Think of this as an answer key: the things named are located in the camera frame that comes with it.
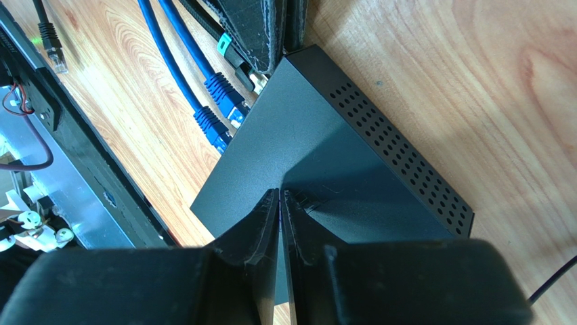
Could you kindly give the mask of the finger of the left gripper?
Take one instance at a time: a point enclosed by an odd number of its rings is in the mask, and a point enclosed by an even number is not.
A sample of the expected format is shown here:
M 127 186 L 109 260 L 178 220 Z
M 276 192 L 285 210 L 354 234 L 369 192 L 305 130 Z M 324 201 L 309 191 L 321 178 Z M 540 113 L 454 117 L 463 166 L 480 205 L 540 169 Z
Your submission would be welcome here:
M 308 3 L 308 0 L 286 1 L 284 48 L 287 52 L 303 47 Z
M 254 70 L 271 74 L 282 56 L 286 1 L 205 1 Z

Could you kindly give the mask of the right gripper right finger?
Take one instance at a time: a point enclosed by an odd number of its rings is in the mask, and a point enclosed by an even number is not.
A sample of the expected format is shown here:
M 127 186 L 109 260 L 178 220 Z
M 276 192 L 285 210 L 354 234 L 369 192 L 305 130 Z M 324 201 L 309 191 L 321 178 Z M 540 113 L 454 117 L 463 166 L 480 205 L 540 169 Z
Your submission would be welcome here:
M 294 324 L 529 324 L 509 266 L 483 240 L 349 244 L 280 193 Z

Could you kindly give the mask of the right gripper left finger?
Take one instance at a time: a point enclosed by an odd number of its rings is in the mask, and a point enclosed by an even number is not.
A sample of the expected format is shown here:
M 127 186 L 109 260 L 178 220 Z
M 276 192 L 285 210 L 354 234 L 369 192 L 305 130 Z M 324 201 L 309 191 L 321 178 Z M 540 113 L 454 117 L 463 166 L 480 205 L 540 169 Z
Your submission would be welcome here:
M 41 255 L 2 324 L 271 324 L 279 191 L 203 247 Z

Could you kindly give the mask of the black network switch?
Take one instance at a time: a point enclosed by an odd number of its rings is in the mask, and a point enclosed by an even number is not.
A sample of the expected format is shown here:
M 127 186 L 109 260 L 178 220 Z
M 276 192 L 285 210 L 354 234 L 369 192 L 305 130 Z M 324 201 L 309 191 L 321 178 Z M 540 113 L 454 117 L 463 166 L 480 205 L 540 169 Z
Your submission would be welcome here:
M 468 238 L 475 216 L 317 45 L 281 59 L 190 208 L 220 236 L 269 189 L 349 243 Z

